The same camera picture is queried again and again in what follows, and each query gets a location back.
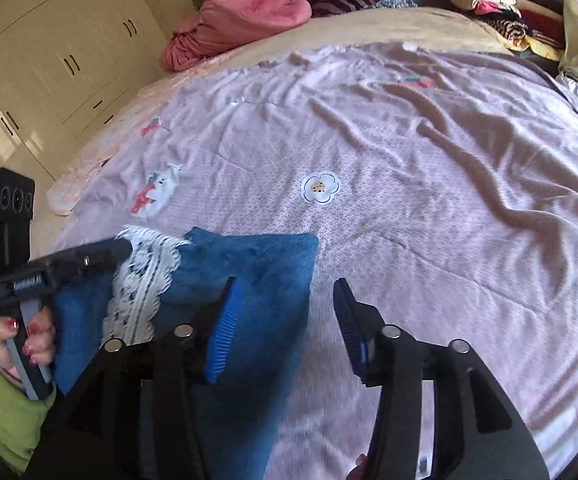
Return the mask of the green sleeve left forearm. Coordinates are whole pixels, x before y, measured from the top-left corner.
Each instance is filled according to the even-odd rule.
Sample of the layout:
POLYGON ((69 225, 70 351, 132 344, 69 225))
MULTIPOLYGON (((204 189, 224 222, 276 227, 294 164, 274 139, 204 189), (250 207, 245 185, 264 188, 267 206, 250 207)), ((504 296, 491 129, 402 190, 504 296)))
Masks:
POLYGON ((56 393, 30 400, 0 372, 0 459, 15 474, 23 474, 41 439, 41 427, 56 393))

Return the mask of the right hand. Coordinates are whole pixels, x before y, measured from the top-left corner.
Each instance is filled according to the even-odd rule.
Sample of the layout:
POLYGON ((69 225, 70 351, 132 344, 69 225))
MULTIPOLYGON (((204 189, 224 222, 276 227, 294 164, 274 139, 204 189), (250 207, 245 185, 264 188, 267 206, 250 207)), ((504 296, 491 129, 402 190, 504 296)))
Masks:
POLYGON ((367 456, 361 454, 355 460, 355 467, 347 474, 345 480, 362 480, 367 463, 367 456))

